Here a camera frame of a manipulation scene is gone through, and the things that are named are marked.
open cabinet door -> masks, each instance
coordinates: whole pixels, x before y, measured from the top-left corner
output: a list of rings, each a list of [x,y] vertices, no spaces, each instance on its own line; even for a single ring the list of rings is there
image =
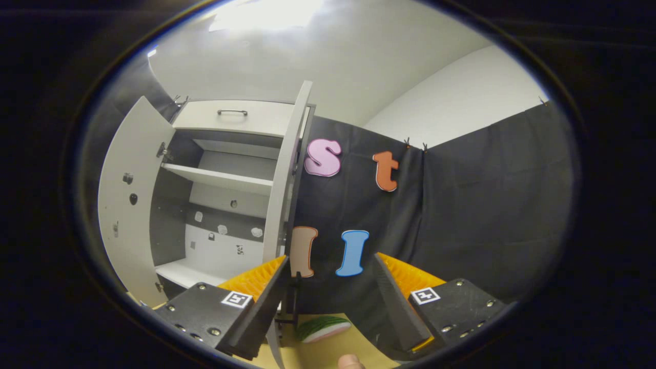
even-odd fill
[[[155,307],[167,301],[150,251],[150,203],[175,129],[141,97],[119,126],[105,157],[98,219],[107,255],[128,292]]]
[[[312,89],[311,81],[304,81],[294,103],[287,132],[280,146],[280,154],[274,172],[274,183],[269,196],[269,206],[266,210],[266,223],[264,224],[264,253],[262,262],[271,261],[278,257],[280,246],[285,244],[285,207],[289,206],[291,197],[290,186],[293,183],[292,170],[296,164],[298,151],[298,135],[301,123],[305,116],[306,106]]]

black fabric backdrop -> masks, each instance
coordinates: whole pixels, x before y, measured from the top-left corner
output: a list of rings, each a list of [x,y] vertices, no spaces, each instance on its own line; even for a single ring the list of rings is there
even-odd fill
[[[300,313],[346,313],[372,342],[388,319],[372,268],[377,251],[444,280],[466,278],[505,302],[530,291],[557,261],[575,178],[567,121],[536,106],[426,152],[338,121],[315,117],[309,141],[336,140],[333,177],[302,172],[295,227],[318,230],[313,277],[304,278]],[[372,156],[389,150],[398,187],[375,182]],[[356,276],[340,277],[345,230],[366,230]]]

foam letter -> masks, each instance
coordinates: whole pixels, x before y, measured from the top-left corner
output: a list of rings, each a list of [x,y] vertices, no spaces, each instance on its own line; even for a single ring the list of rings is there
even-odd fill
[[[392,180],[392,169],[399,169],[399,162],[392,159],[390,151],[379,152],[373,156],[376,166],[376,184],[383,191],[391,192],[396,189],[396,181]]]
[[[369,232],[366,230],[346,230],[342,233],[342,239],[346,242],[344,259],[342,259],[342,266],[337,269],[335,274],[338,276],[354,276],[362,273],[360,259],[362,258],[365,241],[369,239]]]
[[[336,155],[342,153],[342,147],[337,141],[316,139],[308,145],[308,156],[305,159],[305,171],[309,174],[332,177],[339,172],[340,162]]]
[[[314,275],[310,268],[310,250],[312,241],[317,238],[319,231],[312,227],[294,227],[291,231],[291,249],[289,250],[289,266],[291,267],[291,276],[300,276],[308,278]]]

ceiling light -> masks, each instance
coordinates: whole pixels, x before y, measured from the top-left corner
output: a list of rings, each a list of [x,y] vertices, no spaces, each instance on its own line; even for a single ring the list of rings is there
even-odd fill
[[[305,27],[323,0],[233,1],[216,10],[209,31]]]

white wall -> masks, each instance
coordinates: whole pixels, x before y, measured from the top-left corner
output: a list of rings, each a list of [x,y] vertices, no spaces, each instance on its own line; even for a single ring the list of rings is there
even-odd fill
[[[440,69],[363,127],[422,148],[449,141],[540,104],[546,93],[496,46]]]

